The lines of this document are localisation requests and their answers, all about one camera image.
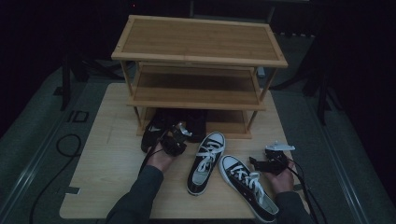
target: gray carpet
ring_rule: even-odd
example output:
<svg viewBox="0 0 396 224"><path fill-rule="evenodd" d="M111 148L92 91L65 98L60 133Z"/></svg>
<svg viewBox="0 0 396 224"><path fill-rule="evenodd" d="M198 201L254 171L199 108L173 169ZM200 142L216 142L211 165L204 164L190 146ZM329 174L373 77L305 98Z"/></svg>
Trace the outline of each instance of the gray carpet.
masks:
<svg viewBox="0 0 396 224"><path fill-rule="evenodd" d="M303 37L278 36L277 39L290 67L278 74L275 84L295 73L311 43L310 39ZM9 213L7 223L29 223L29 213L37 195L69 161L56 150L57 140L66 134L75 133L81 137L83 147L106 86L113 82L94 73L87 84L73 81L73 101L68 110L60 112L62 99L52 93L61 85L61 80L60 71L51 75L0 141L2 208L10 204L10 201L6 201L7 196L13 192L20 174L29 166L33 156L40 148L47 149L47 153L42 155L38 172L32 174L30 188L17 198L20 200L13 201L13 210ZM288 142L297 148L293 158L303 167L305 181L322 207L328 223L396 223L395 208L376 177L347 116L332 106L331 111L326 111L327 126L321 126L315 114L318 99L304 97L301 94L303 85L304 81L283 91L272 91L272 94ZM87 122L67 121L72 110L89 112ZM77 146L78 141L74 137L68 137L60 143L61 150L67 154L73 154ZM104 223L103 220L66 220L59 217L64 190L77 163L78 159L74 159L44 192L35 208L34 223ZM346 180L352 188L344 186ZM361 210L354 210L353 205L356 204L352 203L356 200L350 197L351 191L359 199L363 217L356 215L361 215ZM242 223L240 220L152 222Z"/></svg>

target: black shoe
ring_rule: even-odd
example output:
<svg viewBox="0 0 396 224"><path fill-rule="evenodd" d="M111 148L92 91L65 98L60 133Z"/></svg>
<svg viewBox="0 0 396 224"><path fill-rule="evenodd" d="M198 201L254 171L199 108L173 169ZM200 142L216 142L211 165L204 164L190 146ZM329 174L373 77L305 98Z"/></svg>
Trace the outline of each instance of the black shoe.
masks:
<svg viewBox="0 0 396 224"><path fill-rule="evenodd" d="M140 147L144 152L147 153L149 147L154 146L167 129L179 122L178 114L177 109L157 108L154 117L152 117L143 133Z"/></svg>
<svg viewBox="0 0 396 224"><path fill-rule="evenodd" d="M182 123L172 126L170 129L165 130L165 132L159 137L155 144L148 150L145 159L140 165L139 174L142 172L143 168L149 161L149 158L160 150L163 150L166 154L177 157L181 155L184 150L186 150L186 144L184 141L187 140L187 136L191 135L184 127ZM162 145L162 149L155 151L157 144Z"/></svg>
<svg viewBox="0 0 396 224"><path fill-rule="evenodd" d="M225 182L244 197L257 219L266 223L276 219L279 209L262 188L260 173L250 172L244 163L229 155L221 157L219 170Z"/></svg>
<svg viewBox="0 0 396 224"><path fill-rule="evenodd" d="M194 164L187 180L187 190L198 196L204 190L225 148L225 138L222 133L210 133L198 148Z"/></svg>
<svg viewBox="0 0 396 224"><path fill-rule="evenodd" d="M187 111L186 129L192 133L187 140L192 143L200 143L206 137L207 110L190 109Z"/></svg>

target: shoe rack leg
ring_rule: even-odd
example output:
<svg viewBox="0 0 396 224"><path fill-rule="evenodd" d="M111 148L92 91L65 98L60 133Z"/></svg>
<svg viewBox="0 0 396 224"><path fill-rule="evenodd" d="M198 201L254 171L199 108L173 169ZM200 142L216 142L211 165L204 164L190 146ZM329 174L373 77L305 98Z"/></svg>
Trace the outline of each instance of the shoe rack leg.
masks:
<svg viewBox="0 0 396 224"><path fill-rule="evenodd" d="M132 96L134 93L132 91L131 79L129 78L128 65L126 64L125 61L120 61L120 63L121 63L122 73L124 74L125 82L128 87L129 95Z"/></svg>
<svg viewBox="0 0 396 224"><path fill-rule="evenodd" d="M268 79L267 79L267 81L265 82L264 88L262 89L262 94L260 95L260 100L261 100L261 101L264 100L265 94L267 93L268 89L270 88L271 83L272 83L272 81L273 81L273 79L274 79L274 76L276 75L276 72L277 72L277 68L275 68L275 69L272 71L272 73L268 76Z"/></svg>
<svg viewBox="0 0 396 224"><path fill-rule="evenodd" d="M139 124L139 128L140 128L140 127L142 127L142 120L140 118L139 111L137 110L136 106L134 106L134 113L137 116L137 123Z"/></svg>
<svg viewBox="0 0 396 224"><path fill-rule="evenodd" d="M259 70L259 67L255 67L253 70L253 76L257 76L257 71Z"/></svg>
<svg viewBox="0 0 396 224"><path fill-rule="evenodd" d="M253 120L256 118L256 115L257 115L257 111L253 111L253 114L251 115L251 118L250 118L250 120L248 122L248 125L247 125L247 130L248 131L250 130L251 125L253 124Z"/></svg>

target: wooden board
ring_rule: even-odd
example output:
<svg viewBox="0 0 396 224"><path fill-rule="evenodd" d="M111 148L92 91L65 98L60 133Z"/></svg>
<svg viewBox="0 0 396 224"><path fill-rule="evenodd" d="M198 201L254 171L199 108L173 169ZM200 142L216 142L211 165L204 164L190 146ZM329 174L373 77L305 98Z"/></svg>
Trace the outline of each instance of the wooden board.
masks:
<svg viewBox="0 0 396 224"><path fill-rule="evenodd" d="M129 105L264 110L252 68L244 70L143 65Z"/></svg>
<svg viewBox="0 0 396 224"><path fill-rule="evenodd" d="M268 24L130 16L112 58L287 67Z"/></svg>
<svg viewBox="0 0 396 224"><path fill-rule="evenodd" d="M136 135L134 110L127 106L125 84L110 84L78 162L70 187L79 194L66 194L60 209L63 218L105 218L116 201L132 186L145 153ZM275 140L287 143L270 92L265 98L267 111L259 112L252 126L252 139L229 140L224 154L248 165L248 157L263 159L265 145ZM151 218L254 218L248 204L215 168L205 193L187 192L189 175L198 144L188 143L186 151L172 164L154 201ZM261 183L274 197L269 183Z"/></svg>

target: black tripod leg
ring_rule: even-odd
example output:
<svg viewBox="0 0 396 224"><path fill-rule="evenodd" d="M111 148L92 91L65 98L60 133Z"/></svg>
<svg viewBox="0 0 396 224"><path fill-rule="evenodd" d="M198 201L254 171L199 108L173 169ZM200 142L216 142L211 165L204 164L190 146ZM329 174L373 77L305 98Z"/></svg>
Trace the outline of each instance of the black tripod leg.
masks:
<svg viewBox="0 0 396 224"><path fill-rule="evenodd" d="M66 55L62 61L62 108L64 111L70 102L70 67L69 67L69 56Z"/></svg>
<svg viewBox="0 0 396 224"><path fill-rule="evenodd" d="M71 53L68 56L69 66L77 81L86 82L90 78L80 55Z"/></svg>
<svg viewBox="0 0 396 224"><path fill-rule="evenodd" d="M82 56L82 60L84 63L86 63L88 66L96 69L98 72L105 74L108 77L111 77L112 79L124 79L124 77L119 77L116 74L112 73L111 71L109 71L108 69L106 69L105 67L103 67L101 64L99 64L97 61L92 60L88 57L84 57Z"/></svg>
<svg viewBox="0 0 396 224"><path fill-rule="evenodd" d="M329 71L325 71L322 77L322 83L319 89L319 100L318 100L318 118L322 125L326 125L324 118L324 111L326 108L326 92L329 83Z"/></svg>
<svg viewBox="0 0 396 224"><path fill-rule="evenodd" d="M305 71L300 74L297 74L296 76L292 77L291 79L289 79L287 81L284 81L276 86L270 87L269 90L272 90L272 91L283 90L283 89L287 88L289 85L292 85L298 81L301 81L307 77L310 77L312 75L312 72L313 72L312 70L309 70L309 71Z"/></svg>

